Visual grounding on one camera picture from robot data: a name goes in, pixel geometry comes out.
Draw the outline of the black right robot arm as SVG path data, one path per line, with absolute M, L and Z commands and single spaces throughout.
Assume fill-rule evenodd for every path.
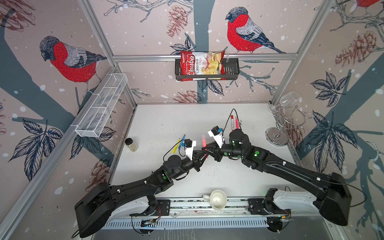
M 348 225 L 352 194 L 342 175 L 316 173 L 287 162 L 268 150 L 253 146 L 240 129 L 230 133 L 228 144 L 212 142 L 202 151 L 217 162 L 223 157 L 239 158 L 252 170 L 275 175 L 303 188 L 315 196 L 313 204 L 322 217 L 339 226 Z

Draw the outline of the pink highlighter pen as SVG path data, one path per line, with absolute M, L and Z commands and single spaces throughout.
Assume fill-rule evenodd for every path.
M 206 140 L 203 139 L 203 148 L 205 148 L 207 146 L 207 143 L 206 143 Z

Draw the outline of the white marker pen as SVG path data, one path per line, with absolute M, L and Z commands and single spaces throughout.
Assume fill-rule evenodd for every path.
M 231 115 L 231 129 L 232 131 L 236 129 L 236 123 L 233 115 Z

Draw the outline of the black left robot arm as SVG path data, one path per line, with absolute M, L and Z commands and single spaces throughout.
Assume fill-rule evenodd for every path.
M 149 208 L 157 207 L 156 194 L 162 193 L 174 185 L 174 181 L 184 179 L 190 170 L 200 171 L 207 152 L 193 151 L 192 157 L 172 155 L 161 167 L 148 177 L 124 185 L 110 186 L 102 182 L 89 191 L 76 205 L 75 212 L 78 230 L 72 238 L 88 237 L 99 231 L 117 208 L 140 199 L 149 198 Z

